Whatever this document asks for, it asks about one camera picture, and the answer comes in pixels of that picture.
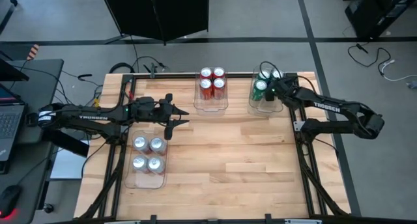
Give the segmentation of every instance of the laptop screen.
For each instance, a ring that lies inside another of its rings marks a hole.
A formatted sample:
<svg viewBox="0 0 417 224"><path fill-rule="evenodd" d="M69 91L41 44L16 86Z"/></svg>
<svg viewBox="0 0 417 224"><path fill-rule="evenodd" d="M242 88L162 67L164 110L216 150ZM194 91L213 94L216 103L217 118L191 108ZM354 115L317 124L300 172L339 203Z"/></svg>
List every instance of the laptop screen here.
<svg viewBox="0 0 417 224"><path fill-rule="evenodd" d="M14 97L4 86L0 85L0 104L17 102L18 99Z"/></svg>

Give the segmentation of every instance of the butcher block tabletop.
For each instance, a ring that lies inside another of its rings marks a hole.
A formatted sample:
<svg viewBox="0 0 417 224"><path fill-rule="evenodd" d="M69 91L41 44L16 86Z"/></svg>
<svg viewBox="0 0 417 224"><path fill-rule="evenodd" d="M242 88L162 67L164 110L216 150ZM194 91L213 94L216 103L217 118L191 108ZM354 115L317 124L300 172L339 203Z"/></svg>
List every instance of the butcher block tabletop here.
<svg viewBox="0 0 417 224"><path fill-rule="evenodd" d="M319 90L313 72L299 72ZM122 74L108 74L100 99L101 107L113 107L119 98ZM250 78L227 80L229 107L220 117L199 116L193 105L195 79L140 79L135 97L155 100L172 93L181 110L190 113L189 123L174 129L168 142L165 185L160 189L132 189L124 183L132 151L132 134L138 130L162 129L157 124L137 123L129 130L117 220L158 219L263 219L308 217L289 110L271 118L248 113ZM311 88L306 80L300 85ZM323 110L307 108L307 117L326 121ZM317 137L333 144L330 135ZM89 154L104 140L91 141ZM350 212L335 150L314 141L313 147L322 185L346 212ZM115 164L120 149L116 150ZM100 192L109 145L85 166L74 217L84 213ZM316 212L315 190L310 183ZM113 189L108 196L110 214Z"/></svg>

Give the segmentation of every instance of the clear plastic bin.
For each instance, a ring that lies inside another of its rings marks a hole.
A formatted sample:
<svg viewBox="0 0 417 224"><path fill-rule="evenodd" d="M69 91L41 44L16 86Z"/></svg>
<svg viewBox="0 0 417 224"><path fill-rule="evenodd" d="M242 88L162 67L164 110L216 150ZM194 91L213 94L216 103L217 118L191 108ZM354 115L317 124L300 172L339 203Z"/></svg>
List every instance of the clear plastic bin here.
<svg viewBox="0 0 417 224"><path fill-rule="evenodd" d="M227 107L229 107L229 102L227 101L227 70L225 70L225 87L223 98L215 99L211 98L210 100L205 100L200 89L200 73L195 75L195 93L194 93L194 107L197 109L197 114L201 116L222 116L226 112Z"/></svg>
<svg viewBox="0 0 417 224"><path fill-rule="evenodd" d="M262 71L266 71L269 74L271 74L273 70L274 68L262 68ZM283 104L281 100L279 100L277 97L274 97L274 101L266 101L265 96L263 96L259 101L253 100L253 89L255 86L255 82L258 80L258 75L259 66L253 69L252 82L249 91L248 113L260 117L273 117L274 114L279 113L283 110Z"/></svg>
<svg viewBox="0 0 417 224"><path fill-rule="evenodd" d="M164 156L159 156L156 153L152 152L150 154L144 154L142 152L139 152L136 150L134 145L134 140L136 137L143 136L146 137L148 142L151 143L151 140L155 137L161 138L164 143L166 143L167 149ZM143 189L158 189L162 188L165 184L165 174L167 171L167 159L168 159L168 152L169 152L169 145L168 142L164 139L164 131L163 130L145 130L145 131L136 131L132 134L132 150L129 156L129 164L128 164L128 173L126 175L126 178L124 179L124 185L127 188L137 189L137 188L143 188ZM133 166L133 160L136 156L145 156L146 158L151 158L153 156L159 156L164 161L164 171L160 175L154 174L152 172L150 173L143 173L141 171L137 171L134 169Z"/></svg>

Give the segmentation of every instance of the green soda can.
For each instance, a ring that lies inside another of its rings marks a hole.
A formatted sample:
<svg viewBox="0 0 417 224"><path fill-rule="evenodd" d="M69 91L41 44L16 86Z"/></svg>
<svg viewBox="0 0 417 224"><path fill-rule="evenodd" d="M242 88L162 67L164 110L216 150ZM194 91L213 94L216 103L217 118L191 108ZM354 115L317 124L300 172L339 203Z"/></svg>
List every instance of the green soda can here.
<svg viewBox="0 0 417 224"><path fill-rule="evenodd" d="M280 70L273 69L272 72L271 72L271 75L270 75L271 76L271 81L275 81L279 78L283 78L284 75L285 75L284 72L282 72Z"/></svg>
<svg viewBox="0 0 417 224"><path fill-rule="evenodd" d="M258 73L258 75L256 76L256 80L259 81L269 81L269 77L270 77L270 73L268 71L262 70Z"/></svg>
<svg viewBox="0 0 417 224"><path fill-rule="evenodd" d="M261 101L265 94L265 90L267 87L268 85L266 84L266 81L263 81L263 80L256 81L255 84L253 85L252 100Z"/></svg>

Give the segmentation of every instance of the white cable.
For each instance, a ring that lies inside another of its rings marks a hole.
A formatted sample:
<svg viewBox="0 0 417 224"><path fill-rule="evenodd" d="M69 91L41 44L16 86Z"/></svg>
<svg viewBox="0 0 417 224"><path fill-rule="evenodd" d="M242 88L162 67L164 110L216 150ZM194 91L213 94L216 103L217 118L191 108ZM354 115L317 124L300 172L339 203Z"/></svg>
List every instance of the white cable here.
<svg viewBox="0 0 417 224"><path fill-rule="evenodd" d="M385 73L384 73L384 70L385 70L385 68L386 68L386 67L388 67L390 64L393 64L393 63L395 63L395 60L391 60L390 62L384 63L384 66L383 66L383 67L382 67L382 69L381 69L382 76L383 76L385 79L387 79L388 81L401 81L401 80L407 79L407 78L409 78L409 77L417 77L417 75L416 75L416 74L413 74L413 75L408 75L408 76L401 77L401 78L398 78L398 79L390 79L390 78L386 77L386 76L385 76Z"/></svg>

